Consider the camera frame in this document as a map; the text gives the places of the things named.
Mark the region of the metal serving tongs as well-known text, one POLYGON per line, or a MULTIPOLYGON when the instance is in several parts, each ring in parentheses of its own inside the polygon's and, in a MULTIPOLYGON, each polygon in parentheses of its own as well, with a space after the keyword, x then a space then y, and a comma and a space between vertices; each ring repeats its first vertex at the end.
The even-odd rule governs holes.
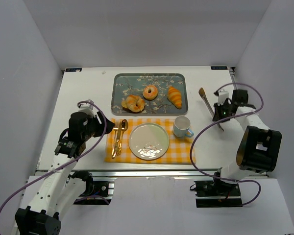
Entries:
POLYGON ((213 109, 212 109, 212 107, 211 107, 211 105, 210 105, 210 103, 209 103, 209 101, 207 99, 205 90, 201 87, 199 89, 198 93, 199 93, 200 97, 203 99, 204 103, 206 104, 211 116, 214 117, 215 113, 214 113, 214 111, 213 111, 213 109))

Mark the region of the knotted bread roll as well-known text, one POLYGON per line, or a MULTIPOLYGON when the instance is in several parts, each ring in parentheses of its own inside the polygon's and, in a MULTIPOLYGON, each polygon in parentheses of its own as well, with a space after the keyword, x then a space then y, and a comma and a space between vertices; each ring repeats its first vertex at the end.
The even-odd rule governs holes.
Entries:
POLYGON ((137 95, 129 95, 126 100, 126 105, 127 105, 127 108, 134 112, 134 113, 138 113, 140 111, 142 111, 145 107, 145 101, 140 97, 140 96, 137 96, 137 95))

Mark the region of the sugared bagel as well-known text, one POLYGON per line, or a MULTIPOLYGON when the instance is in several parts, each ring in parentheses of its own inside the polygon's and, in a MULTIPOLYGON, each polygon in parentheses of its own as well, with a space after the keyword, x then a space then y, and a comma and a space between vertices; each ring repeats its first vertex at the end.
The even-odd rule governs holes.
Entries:
POLYGON ((144 88, 143 97, 147 100, 153 100, 158 95, 158 89, 154 85, 148 85, 144 88))

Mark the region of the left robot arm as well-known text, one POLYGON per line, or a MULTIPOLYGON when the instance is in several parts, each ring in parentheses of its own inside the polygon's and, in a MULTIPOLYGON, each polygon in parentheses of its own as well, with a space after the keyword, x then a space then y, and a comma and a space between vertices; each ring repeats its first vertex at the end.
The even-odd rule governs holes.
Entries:
POLYGON ((72 173, 77 158, 90 138, 109 134, 114 123, 100 112, 71 114, 69 127, 59 137, 53 163, 39 190, 26 208, 19 208, 15 221, 22 235, 57 235, 61 219, 80 196, 96 194, 93 176, 88 171, 72 173))

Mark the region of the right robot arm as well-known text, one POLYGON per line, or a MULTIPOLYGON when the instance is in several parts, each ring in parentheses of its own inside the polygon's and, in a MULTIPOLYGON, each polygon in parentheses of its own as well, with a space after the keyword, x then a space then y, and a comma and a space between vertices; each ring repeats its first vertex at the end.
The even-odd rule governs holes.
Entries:
MULTIPOLYGON (((258 117, 258 109, 248 103, 246 90, 234 90, 232 97, 225 90, 214 93, 218 101, 214 104, 213 124, 234 118, 244 130, 244 135, 236 154, 236 160, 226 167, 221 167, 211 177, 226 185, 244 182, 244 178, 253 173, 272 172, 282 140, 279 131, 269 129, 258 117)), ((121 131, 120 146, 116 151, 125 160, 140 159, 143 163, 157 160, 167 153, 177 150, 182 155, 192 151, 194 143, 184 141, 182 136, 169 139, 167 132, 156 123, 142 120, 130 120, 130 129, 121 131)))

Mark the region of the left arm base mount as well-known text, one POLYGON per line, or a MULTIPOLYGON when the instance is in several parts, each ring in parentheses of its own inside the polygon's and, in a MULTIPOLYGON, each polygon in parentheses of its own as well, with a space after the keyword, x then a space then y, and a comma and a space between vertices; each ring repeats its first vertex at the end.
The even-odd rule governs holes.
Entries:
POLYGON ((88 171, 76 171, 68 176, 66 186, 71 179, 77 178, 83 183, 85 189, 74 201, 74 205, 108 205, 112 200, 112 182, 103 180, 94 180, 93 175, 88 171))

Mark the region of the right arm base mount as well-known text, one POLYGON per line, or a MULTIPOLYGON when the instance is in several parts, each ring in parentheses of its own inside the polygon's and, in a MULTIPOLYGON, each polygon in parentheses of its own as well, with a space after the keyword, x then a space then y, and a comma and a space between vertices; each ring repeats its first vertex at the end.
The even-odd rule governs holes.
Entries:
POLYGON ((239 208, 243 206, 238 184, 219 180, 195 181, 190 191, 196 193, 197 208, 239 208))

